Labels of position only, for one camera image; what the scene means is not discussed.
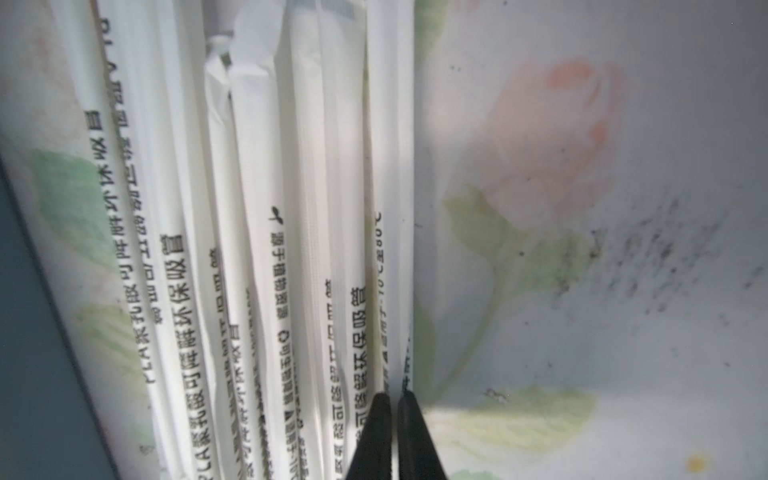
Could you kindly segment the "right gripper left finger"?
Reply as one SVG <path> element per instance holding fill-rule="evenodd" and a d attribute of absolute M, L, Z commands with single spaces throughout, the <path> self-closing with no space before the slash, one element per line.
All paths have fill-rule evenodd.
<path fill-rule="evenodd" d="M 392 409 L 389 396 L 373 397 L 368 418 L 347 472 L 347 480 L 392 479 Z"/>

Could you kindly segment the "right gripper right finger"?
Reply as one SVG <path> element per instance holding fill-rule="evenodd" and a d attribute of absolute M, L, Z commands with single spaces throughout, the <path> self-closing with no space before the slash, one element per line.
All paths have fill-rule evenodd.
<path fill-rule="evenodd" d="M 398 473 L 402 480 L 446 480 L 439 455 L 412 391 L 397 407 Z"/>

